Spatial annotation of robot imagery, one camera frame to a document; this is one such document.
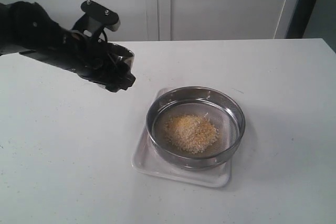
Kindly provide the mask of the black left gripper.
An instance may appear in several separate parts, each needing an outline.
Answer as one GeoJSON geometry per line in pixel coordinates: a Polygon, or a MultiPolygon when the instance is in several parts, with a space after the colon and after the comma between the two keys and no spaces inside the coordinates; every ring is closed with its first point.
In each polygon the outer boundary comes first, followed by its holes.
{"type": "Polygon", "coordinates": [[[62,37],[54,38],[52,46],[20,54],[73,72],[113,93],[132,87],[136,77],[127,64],[115,63],[110,56],[105,28],[100,27],[91,33],[86,24],[87,19],[83,15],[72,30],[64,30],[62,37]]]}

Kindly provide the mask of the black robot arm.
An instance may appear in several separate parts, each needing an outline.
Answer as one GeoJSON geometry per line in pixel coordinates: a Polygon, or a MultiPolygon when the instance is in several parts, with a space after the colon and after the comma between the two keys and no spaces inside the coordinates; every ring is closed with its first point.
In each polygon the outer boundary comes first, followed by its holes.
{"type": "Polygon", "coordinates": [[[119,15],[93,0],[81,4],[84,15],[67,30],[38,3],[1,4],[1,55],[19,53],[77,74],[110,92],[135,82],[134,53],[109,42],[105,29],[117,31],[119,15]]]}

